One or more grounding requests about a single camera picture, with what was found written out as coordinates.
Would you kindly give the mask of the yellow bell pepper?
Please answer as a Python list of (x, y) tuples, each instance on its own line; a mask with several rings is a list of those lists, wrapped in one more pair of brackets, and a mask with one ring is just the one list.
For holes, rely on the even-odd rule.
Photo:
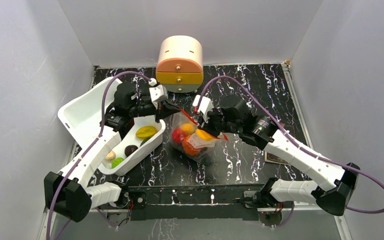
[(206, 142), (210, 142), (210, 141), (213, 141), (213, 140), (217, 140), (216, 137), (210, 135), (209, 133), (207, 133), (206, 131), (204, 130), (201, 130), (201, 129), (197, 129), (195, 131), (195, 134), (197, 134), (197, 136), (202, 139), (203, 141), (206, 141)]

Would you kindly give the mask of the clear zip top bag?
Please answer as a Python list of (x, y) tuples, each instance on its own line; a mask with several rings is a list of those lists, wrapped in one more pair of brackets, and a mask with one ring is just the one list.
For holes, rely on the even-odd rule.
[(197, 155), (190, 156), (186, 154), (183, 150), (182, 143), (174, 143), (172, 140), (172, 132), (174, 129), (180, 128), (182, 124), (190, 123), (195, 125), (195, 131), (198, 129), (198, 123), (184, 110), (181, 112), (178, 112), (173, 115), (172, 122), (171, 122), (171, 133), (169, 134), (169, 141), (171, 145), (178, 151), (180, 151), (183, 155), (185, 155), (187, 158), (202, 164), (202, 165), (209, 165), (214, 161), (214, 155), (216, 151), (216, 146), (218, 146), (222, 141), (228, 141), (227, 138), (217, 138), (217, 140), (213, 141), (204, 141), (201, 138), (198, 137), (198, 135), (194, 132), (193, 134), (189, 135), (191, 136), (188, 140), (190, 144), (193, 145), (195, 148), (200, 148), (201, 152)]

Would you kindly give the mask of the orange tangerine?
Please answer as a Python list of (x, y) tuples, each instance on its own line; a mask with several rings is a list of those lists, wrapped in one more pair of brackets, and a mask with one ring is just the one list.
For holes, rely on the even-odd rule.
[(201, 149), (200, 148), (195, 148), (193, 147), (193, 145), (191, 143), (188, 142), (189, 138), (191, 137), (191, 135), (188, 135), (187, 137), (185, 137), (183, 140), (182, 140), (182, 147), (183, 147), (183, 150), (184, 152), (189, 155), (189, 156), (196, 156), (198, 155), (200, 152), (201, 152)]

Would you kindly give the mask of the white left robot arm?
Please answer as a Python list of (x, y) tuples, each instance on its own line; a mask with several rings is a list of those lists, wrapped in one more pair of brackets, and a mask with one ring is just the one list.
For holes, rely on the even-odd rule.
[(141, 92), (132, 82), (106, 79), (61, 107), (58, 117), (81, 151), (45, 176), (47, 208), (78, 223), (96, 207), (127, 206), (130, 198), (123, 184), (89, 186), (89, 180), (96, 171), (127, 174), (162, 143), (164, 119), (179, 111), (155, 79)]

